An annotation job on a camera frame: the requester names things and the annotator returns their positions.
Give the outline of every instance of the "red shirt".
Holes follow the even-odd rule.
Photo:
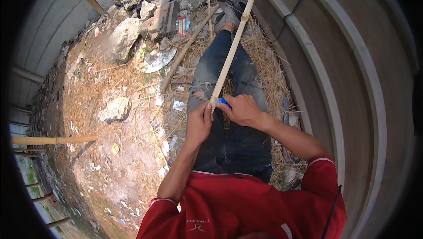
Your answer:
[[[237,238],[265,231],[277,238],[321,238],[338,192],[329,157],[308,165],[301,190],[280,192],[246,175],[193,171],[180,201],[152,199],[140,238]],[[346,223],[340,194],[326,239],[339,238]]]

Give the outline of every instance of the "dark blue jeans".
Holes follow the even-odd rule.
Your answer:
[[[220,31],[200,58],[190,87],[188,115],[212,96],[230,45],[230,32]],[[234,97],[252,95],[260,109],[267,111],[257,66],[241,45],[238,45],[229,72],[234,79]],[[268,183],[272,175],[270,136],[232,121],[226,135],[223,112],[216,108],[213,116],[210,135],[201,144],[193,169],[211,173],[247,173]]]

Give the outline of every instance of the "hand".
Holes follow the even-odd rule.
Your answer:
[[[226,113],[231,121],[234,121],[240,126],[249,126],[263,131],[263,125],[266,124],[269,116],[260,110],[253,96],[241,94],[232,97],[229,94],[224,94],[223,98],[229,103],[232,109],[223,103],[217,103],[216,107]]]
[[[212,121],[212,106],[206,101],[189,114],[187,138],[184,143],[197,149],[209,136]]]

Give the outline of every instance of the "person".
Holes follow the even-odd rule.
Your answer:
[[[217,103],[211,114],[208,100],[239,25],[233,4],[221,7],[217,35],[195,69],[185,141],[137,239],[339,238],[346,212],[334,161],[319,140],[267,114],[257,67],[241,45],[230,67],[234,96],[223,95],[231,108]],[[223,113],[231,120],[227,136]],[[271,137],[308,162],[300,190],[268,184]]]

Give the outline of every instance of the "black cable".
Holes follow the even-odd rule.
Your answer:
[[[339,185],[338,193],[336,194],[335,201],[333,202],[332,209],[330,210],[329,217],[327,218],[326,226],[325,226],[325,229],[323,230],[323,234],[321,235],[321,239],[325,238],[327,229],[329,228],[330,219],[333,215],[333,211],[335,210],[336,201],[338,200],[339,194],[341,193],[341,187],[342,185]]]

